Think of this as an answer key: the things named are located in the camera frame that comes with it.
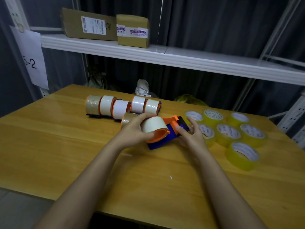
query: paper sign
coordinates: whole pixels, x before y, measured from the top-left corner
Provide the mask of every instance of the paper sign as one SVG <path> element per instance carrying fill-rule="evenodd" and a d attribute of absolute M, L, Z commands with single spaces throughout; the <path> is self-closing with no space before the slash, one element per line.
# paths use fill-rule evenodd
<path fill-rule="evenodd" d="M 25 30 L 21 33 L 11 26 L 12 32 L 19 46 L 25 67 L 33 84 L 49 90 L 47 72 L 41 49 L 40 33 Z"/>

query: brown tape roll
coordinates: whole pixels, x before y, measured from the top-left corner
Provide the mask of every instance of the brown tape roll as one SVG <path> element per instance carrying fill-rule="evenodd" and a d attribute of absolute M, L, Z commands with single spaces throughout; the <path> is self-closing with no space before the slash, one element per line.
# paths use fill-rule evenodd
<path fill-rule="evenodd" d="M 129 121 L 131 121 L 131 119 L 135 118 L 136 116 L 136 113 L 125 112 L 121 121 L 121 129 L 124 128 L 129 123 Z"/>
<path fill-rule="evenodd" d="M 101 96 L 88 96 L 86 99 L 86 113 L 91 115 L 100 115 L 99 113 L 99 103 L 101 101 Z"/>

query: hand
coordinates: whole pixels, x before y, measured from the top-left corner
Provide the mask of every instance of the hand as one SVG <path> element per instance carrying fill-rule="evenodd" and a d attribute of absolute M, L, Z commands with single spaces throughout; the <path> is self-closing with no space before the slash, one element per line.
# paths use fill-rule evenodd
<path fill-rule="evenodd" d="M 179 139 L 181 139 L 184 143 L 187 144 L 189 149 L 194 153 L 196 157 L 200 157 L 203 153 L 208 151 L 208 148 L 206 146 L 202 132 L 197 122 L 190 117 L 187 117 L 187 119 L 192 124 L 192 126 L 190 127 L 191 134 L 185 131 L 184 128 L 176 126 L 176 130 L 178 131 L 178 133 L 181 134 Z"/>
<path fill-rule="evenodd" d="M 154 132 L 142 132 L 140 126 L 143 120 L 153 116 L 155 116 L 155 114 L 146 112 L 131 119 L 131 121 L 118 132 L 118 134 L 112 139 L 112 141 L 115 143 L 116 146 L 119 146 L 119 148 L 123 150 L 135 146 L 140 142 L 154 138 Z"/>

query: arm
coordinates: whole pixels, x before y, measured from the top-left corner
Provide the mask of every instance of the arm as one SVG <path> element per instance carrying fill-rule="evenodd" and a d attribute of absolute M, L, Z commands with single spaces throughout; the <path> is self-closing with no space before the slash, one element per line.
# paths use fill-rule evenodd
<path fill-rule="evenodd" d="M 199 161 L 200 171 L 221 227 L 224 229 L 266 229 L 266 225 L 237 191 L 208 150 L 196 121 L 191 118 L 188 120 L 193 125 L 191 127 L 193 135 L 181 127 L 176 129 Z"/>
<path fill-rule="evenodd" d="M 103 147 L 33 228 L 87 228 L 120 152 L 154 137 L 154 132 L 143 133 L 140 128 L 142 121 L 151 116 L 153 114 L 143 113 L 132 119 Z"/>

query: wooden table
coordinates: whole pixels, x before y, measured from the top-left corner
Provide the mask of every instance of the wooden table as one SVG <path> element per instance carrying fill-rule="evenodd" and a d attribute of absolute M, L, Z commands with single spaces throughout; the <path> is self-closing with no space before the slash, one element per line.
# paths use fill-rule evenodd
<path fill-rule="evenodd" d="M 0 119 L 0 187 L 57 199 L 120 130 L 112 119 L 85 114 L 88 95 L 133 95 L 70 85 Z M 206 107 L 162 100 L 159 116 Z M 230 111 L 220 110 L 226 118 Z M 305 154 L 266 117 L 249 115 L 268 134 L 250 172 L 231 165 L 225 148 L 210 149 L 228 177 L 269 228 L 305 228 Z M 97 210 L 168 228 L 216 228 L 208 195 L 188 152 L 172 141 L 124 150 Z"/>

